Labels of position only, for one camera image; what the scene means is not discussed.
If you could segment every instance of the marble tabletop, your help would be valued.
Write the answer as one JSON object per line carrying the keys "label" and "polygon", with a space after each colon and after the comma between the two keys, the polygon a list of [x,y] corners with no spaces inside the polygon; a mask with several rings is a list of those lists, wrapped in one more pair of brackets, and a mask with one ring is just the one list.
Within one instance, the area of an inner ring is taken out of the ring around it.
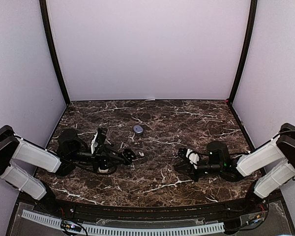
{"label": "marble tabletop", "polygon": [[[133,132],[134,125],[143,135]],[[123,207],[177,207],[243,198],[260,171],[236,183],[208,175],[198,182],[174,170],[179,148],[199,152],[219,140],[232,152],[248,150],[247,142],[224,101],[157,100],[72,102],[64,113],[48,149],[56,150],[57,137],[75,128],[90,143],[98,127],[108,128],[107,141],[122,150],[131,148],[138,158],[119,166],[110,176],[76,168],[66,177],[38,169],[36,178],[46,182],[58,199]]]}

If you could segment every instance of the white cable carrier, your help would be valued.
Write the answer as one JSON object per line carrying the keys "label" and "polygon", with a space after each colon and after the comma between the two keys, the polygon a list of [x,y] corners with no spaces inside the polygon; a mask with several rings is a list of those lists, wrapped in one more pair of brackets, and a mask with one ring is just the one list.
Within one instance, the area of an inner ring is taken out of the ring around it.
{"label": "white cable carrier", "polygon": [[[59,218],[49,217],[28,210],[23,210],[22,217],[38,224],[61,230],[61,219]],[[224,223],[172,229],[124,229],[89,224],[82,225],[90,236],[201,236],[222,233],[225,231]],[[82,230],[79,234],[85,235],[85,232]]]}

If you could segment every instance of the gray puck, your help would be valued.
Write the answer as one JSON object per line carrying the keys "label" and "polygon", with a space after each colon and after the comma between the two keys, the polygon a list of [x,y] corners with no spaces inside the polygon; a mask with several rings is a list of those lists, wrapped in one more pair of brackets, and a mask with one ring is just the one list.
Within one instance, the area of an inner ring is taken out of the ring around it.
{"label": "gray puck", "polygon": [[144,129],[143,129],[142,126],[140,126],[140,125],[135,125],[135,126],[133,127],[133,131],[134,131],[136,134],[141,135],[141,134],[143,134]]}

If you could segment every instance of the white wall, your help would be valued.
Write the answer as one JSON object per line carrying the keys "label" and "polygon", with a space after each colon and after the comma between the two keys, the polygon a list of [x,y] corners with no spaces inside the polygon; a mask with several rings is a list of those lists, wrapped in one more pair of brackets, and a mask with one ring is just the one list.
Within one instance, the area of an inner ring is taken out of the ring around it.
{"label": "white wall", "polygon": [[[9,124],[45,146],[64,108],[39,1],[0,0],[0,128]],[[0,236],[5,235],[17,196],[17,190],[0,180]]]}
{"label": "white wall", "polygon": [[226,99],[249,0],[50,0],[71,100]]}
{"label": "white wall", "polygon": [[[255,144],[295,125],[295,0],[258,2],[255,26],[234,106]],[[282,187],[295,224],[295,182]]]}

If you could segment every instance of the black vertical pole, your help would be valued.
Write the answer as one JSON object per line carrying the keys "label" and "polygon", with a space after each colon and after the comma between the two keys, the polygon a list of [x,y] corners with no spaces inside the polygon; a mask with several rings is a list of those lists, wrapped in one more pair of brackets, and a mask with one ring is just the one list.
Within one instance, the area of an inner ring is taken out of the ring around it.
{"label": "black vertical pole", "polygon": [[46,39],[47,39],[47,43],[48,43],[48,47],[49,47],[49,52],[50,52],[50,56],[51,56],[51,60],[53,62],[54,65],[54,69],[55,69],[55,73],[57,76],[57,80],[64,98],[64,101],[67,105],[70,104],[70,98],[68,95],[68,91],[65,87],[65,83],[63,80],[63,76],[60,70],[60,65],[59,65],[59,61],[58,61],[58,57],[56,54],[56,48],[55,48],[55,44],[54,44],[54,40],[53,40],[53,35],[51,32],[51,27],[50,27],[50,22],[49,22],[49,17],[48,17],[48,9],[47,9],[47,3],[46,0],[39,0],[40,3],[40,10],[41,10],[41,16],[43,19],[43,24],[44,24],[44,28],[45,28],[45,34],[46,34]]}
{"label": "black vertical pole", "polygon": [[230,97],[227,99],[230,104],[232,104],[234,102],[234,99],[235,99],[235,96],[236,96],[236,93],[237,93],[237,90],[239,87],[240,79],[242,76],[242,72],[244,70],[244,66],[246,63],[248,49],[249,49],[251,35],[252,35],[252,29],[254,27],[255,16],[256,16],[256,11],[257,11],[257,2],[258,2],[258,0],[251,0],[251,3],[250,3],[248,24],[247,24],[244,44],[242,46],[242,51],[241,51],[240,60],[239,60],[236,76],[234,79],[232,91],[231,91]]}

